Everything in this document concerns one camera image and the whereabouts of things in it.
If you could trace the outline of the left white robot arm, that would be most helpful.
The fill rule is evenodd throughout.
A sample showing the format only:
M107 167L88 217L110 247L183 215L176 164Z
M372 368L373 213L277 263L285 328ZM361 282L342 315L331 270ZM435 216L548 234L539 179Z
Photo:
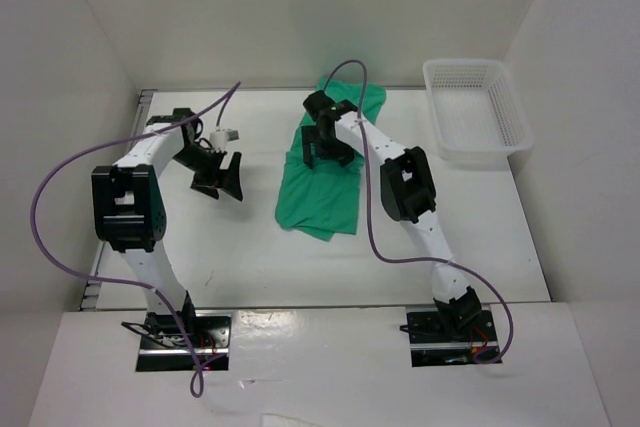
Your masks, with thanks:
M151 117L144 138L111 166L91 174L94 225L98 238L119 253L135 275L148 286L145 294L153 332L163 332L176 346L191 344L199 322L186 288L178 281L163 238L168 220L159 177L175 161L193 173L190 188L217 199L220 193L241 201L241 154L226 147L239 139L233 129L217 126L202 139L203 122L188 108Z

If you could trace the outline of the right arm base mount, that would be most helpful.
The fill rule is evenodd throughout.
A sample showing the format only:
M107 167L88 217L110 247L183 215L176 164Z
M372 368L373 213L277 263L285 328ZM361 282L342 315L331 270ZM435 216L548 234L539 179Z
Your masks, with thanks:
M500 353L489 309L459 332L445 329L435 309L409 310L399 330L407 335L413 367L461 366L493 361Z

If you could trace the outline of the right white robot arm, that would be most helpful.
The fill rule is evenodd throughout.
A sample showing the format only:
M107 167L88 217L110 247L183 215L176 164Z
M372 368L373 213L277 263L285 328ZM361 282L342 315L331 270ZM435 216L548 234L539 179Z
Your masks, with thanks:
M436 188L425 151L393 141L361 118L354 103L336 102L321 90L310 94L303 106L312 120L302 128L304 163L311 168L315 159L322 159L345 167L360 154L367 161L367 172L378 169L384 212L434 264L430 282L439 331L448 339L461 339L482 307L463 271L453 265L453 253L436 213Z

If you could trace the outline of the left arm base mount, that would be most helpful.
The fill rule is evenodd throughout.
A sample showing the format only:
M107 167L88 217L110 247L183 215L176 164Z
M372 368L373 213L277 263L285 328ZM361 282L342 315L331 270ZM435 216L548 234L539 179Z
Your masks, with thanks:
M163 325L148 314L143 322L122 321L121 326L139 338L137 372L195 370L187 341L173 324ZM228 370L232 333L230 311L197 310L187 332L205 372Z

